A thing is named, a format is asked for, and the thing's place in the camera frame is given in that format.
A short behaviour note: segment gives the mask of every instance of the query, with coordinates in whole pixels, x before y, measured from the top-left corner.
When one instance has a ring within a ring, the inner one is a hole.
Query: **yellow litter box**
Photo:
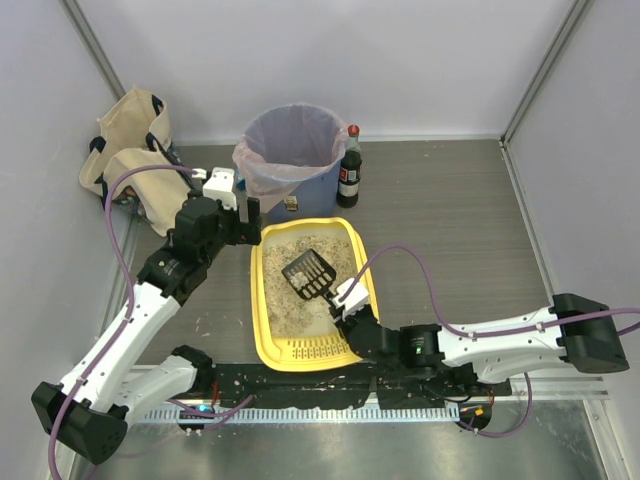
[[[304,235],[321,235],[348,241],[353,248],[358,271],[367,261],[360,235],[343,218],[307,218],[270,225],[262,231],[262,243],[251,251],[251,308],[256,349],[260,359],[270,368],[283,372],[313,372],[344,367],[360,361],[337,330],[335,333],[300,338],[274,338],[269,327],[264,291],[262,258],[266,248],[295,240]],[[376,318],[378,305],[371,272],[360,279],[371,299]]]

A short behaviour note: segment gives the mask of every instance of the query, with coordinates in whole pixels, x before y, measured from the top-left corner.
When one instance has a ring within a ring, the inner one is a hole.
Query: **cable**
[[[199,417],[203,417],[203,418],[218,418],[218,417],[223,417],[222,420],[220,420],[219,422],[216,422],[208,427],[205,427],[201,430],[201,432],[205,432],[205,431],[210,431],[213,430],[215,428],[219,428],[222,425],[224,425],[225,423],[227,423],[229,420],[231,420],[231,418],[238,413],[238,411],[240,411],[241,409],[243,409],[244,407],[246,407],[251,400],[253,400],[253,395],[249,395],[247,398],[245,398],[242,402],[240,402],[237,406],[235,406],[234,408],[232,408],[231,410],[227,411],[227,412],[222,412],[222,413],[207,413],[207,412],[201,412],[200,410],[196,410],[194,408],[191,408],[189,405],[186,405],[182,402],[179,402],[178,400],[168,400],[169,403],[173,403],[174,405],[178,405],[179,407],[183,408],[184,410],[186,410],[187,412],[193,414],[193,415],[197,415]],[[143,455],[146,455],[147,453],[151,452],[152,450],[155,450],[158,447],[161,447],[162,445],[164,445],[165,443],[167,443],[169,440],[172,440],[174,437],[177,437],[178,434],[173,434],[173,435],[167,435],[165,438],[163,438],[162,440],[160,440],[159,442],[155,443],[154,445],[152,445],[150,448],[148,448],[147,450],[144,450],[142,452],[136,452],[136,453],[117,453],[115,456],[118,458],[126,458],[126,459],[130,459],[130,458],[137,458],[137,457],[141,457]]]
[[[527,383],[527,410],[524,413],[524,417],[522,418],[522,421],[512,430],[508,430],[506,432],[500,432],[500,433],[495,433],[495,432],[485,432],[483,430],[475,430],[473,428],[473,418],[471,419],[471,422],[464,423],[462,420],[460,420],[459,422],[456,422],[460,427],[464,428],[465,430],[469,430],[470,432],[474,432],[477,433],[478,435],[480,435],[481,437],[489,437],[489,438],[503,438],[503,437],[509,437],[511,435],[514,435],[516,433],[518,433],[520,430],[522,430],[524,427],[526,427],[526,425],[529,423],[529,420],[531,420],[531,414],[533,413],[533,388],[531,387],[531,379],[529,378],[529,374],[525,373],[524,374],[524,380]]]
[[[197,415],[198,417],[202,417],[202,418],[219,418],[219,417],[226,417],[226,416],[232,417],[233,415],[238,413],[239,410],[246,407],[249,404],[249,402],[251,402],[251,400],[253,400],[253,395],[249,395],[247,398],[245,398],[242,402],[240,402],[238,405],[233,407],[231,410],[227,412],[220,412],[220,413],[201,412],[200,410],[190,407],[186,403],[182,403],[178,400],[174,400],[173,398],[167,401],[169,403],[173,403],[174,405],[179,406],[184,411],[189,412],[191,415]]]
[[[473,395],[467,395],[465,398],[463,398],[462,400],[454,400],[452,398],[449,397],[445,397],[444,395],[442,395],[441,393],[438,393],[434,390],[431,390],[429,387],[427,387],[426,385],[424,385],[423,383],[420,383],[420,389],[421,390],[426,390],[427,392],[429,392],[431,395],[433,395],[434,397],[438,397],[442,400],[445,400],[447,402],[451,402],[451,403],[457,403],[457,404],[461,404],[461,403],[465,403],[468,402],[469,400],[471,400],[473,398]]]
[[[133,170],[129,170],[128,172],[121,175],[109,187],[109,191],[107,192],[107,198],[105,201],[105,208],[104,208],[105,219],[107,222],[107,234],[109,235],[109,242],[111,243],[113,252],[116,255],[116,259],[118,260],[118,265],[120,266],[120,270],[122,271],[125,281],[127,283],[127,298],[129,303],[127,304],[127,310],[124,315],[124,320],[122,320],[122,323],[118,326],[118,328],[113,333],[111,338],[107,340],[104,347],[100,349],[100,351],[95,356],[95,358],[91,362],[89,362],[89,365],[87,365],[87,368],[83,370],[82,374],[80,375],[80,377],[78,378],[74,386],[71,388],[71,390],[67,394],[67,397],[64,399],[64,402],[62,402],[62,406],[58,410],[58,413],[56,414],[56,418],[53,421],[53,425],[51,427],[51,433],[49,434],[49,446],[47,449],[47,458],[49,462],[49,470],[51,471],[51,476],[53,477],[54,480],[62,480],[62,477],[60,476],[60,472],[58,471],[58,467],[56,465],[56,440],[58,438],[58,433],[60,432],[60,426],[62,424],[62,420],[65,414],[67,413],[67,410],[71,405],[71,402],[75,398],[76,394],[78,393],[82,385],[84,385],[89,375],[91,375],[91,372],[93,372],[96,365],[98,365],[100,360],[104,358],[104,356],[107,354],[109,349],[118,340],[120,335],[122,335],[122,332],[124,331],[125,327],[129,323],[129,319],[131,318],[131,313],[133,312],[133,306],[135,304],[135,298],[133,293],[133,279],[131,277],[131,272],[129,272],[129,269],[127,268],[127,263],[125,262],[122,256],[122,252],[120,251],[120,247],[118,246],[118,241],[116,240],[116,234],[113,230],[113,223],[111,220],[111,206],[112,206],[113,195],[116,189],[118,188],[118,186],[122,182],[124,182],[127,178],[129,178],[132,175],[135,175],[136,173],[147,172],[150,170],[177,170],[179,172],[185,172],[190,174],[196,173],[196,171],[193,168],[183,167],[179,165],[147,165],[144,167],[138,167],[138,168],[134,168]]]
[[[473,332],[473,331],[462,331],[453,327],[445,318],[442,313],[442,308],[440,307],[440,303],[435,294],[435,289],[433,287],[433,279],[431,277],[431,272],[429,271],[429,267],[427,267],[424,259],[416,252],[413,248],[403,243],[394,243],[387,247],[384,247],[374,253],[371,258],[364,264],[364,266],[360,269],[353,283],[349,286],[344,295],[340,298],[340,301],[344,301],[351,291],[355,288],[356,284],[365,274],[365,272],[373,265],[373,263],[380,257],[382,254],[390,251],[390,250],[404,250],[408,254],[410,254],[413,258],[415,258],[420,264],[420,268],[422,269],[422,273],[424,274],[424,278],[427,281],[427,285],[429,287],[429,296],[431,297],[431,304],[433,306],[433,311],[438,318],[438,322],[442,325],[442,328],[453,333],[454,335],[458,335],[460,337],[468,337],[468,338],[492,338],[492,337],[504,337],[507,335],[517,335],[520,333],[534,332],[539,328],[544,329],[548,327],[556,327],[559,325],[566,325],[574,322],[581,322],[584,320],[593,320],[594,318],[602,318],[610,315],[629,315],[629,314],[640,314],[640,308],[637,307],[627,307],[627,308],[612,308],[610,310],[602,310],[600,312],[593,313],[583,313],[580,315],[575,315],[573,317],[568,318],[560,318],[558,320],[553,320],[551,322],[540,322],[539,325],[529,325],[526,327],[517,327],[511,328],[508,330],[497,330],[495,332]],[[640,322],[637,322],[629,327],[623,328],[618,332],[619,335],[626,335],[627,333],[634,332],[640,329]]]

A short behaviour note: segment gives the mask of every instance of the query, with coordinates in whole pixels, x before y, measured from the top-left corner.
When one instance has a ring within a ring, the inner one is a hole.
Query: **bottle label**
[[[357,182],[360,178],[358,170],[347,170],[340,167],[340,180],[343,182]]]
[[[345,185],[344,183],[339,183],[338,191],[340,192],[340,195],[344,197],[353,197],[358,193],[358,186],[358,183],[356,183],[355,185]]]

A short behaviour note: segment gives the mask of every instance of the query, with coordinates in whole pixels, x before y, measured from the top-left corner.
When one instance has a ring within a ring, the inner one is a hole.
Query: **beige bag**
[[[168,109],[151,92],[134,87],[99,123],[100,136],[89,145],[80,184],[99,195],[103,206],[109,186],[123,173],[146,165],[182,165],[171,142]],[[142,172],[120,184],[113,202],[165,236],[191,188],[191,178],[182,172]]]

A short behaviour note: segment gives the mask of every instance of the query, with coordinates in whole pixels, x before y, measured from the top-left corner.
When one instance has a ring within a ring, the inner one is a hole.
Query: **plastic trash bag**
[[[331,170],[344,157],[348,137],[346,124],[333,112],[286,105],[251,122],[233,161],[247,194],[259,198],[261,210],[268,212],[302,182]]]

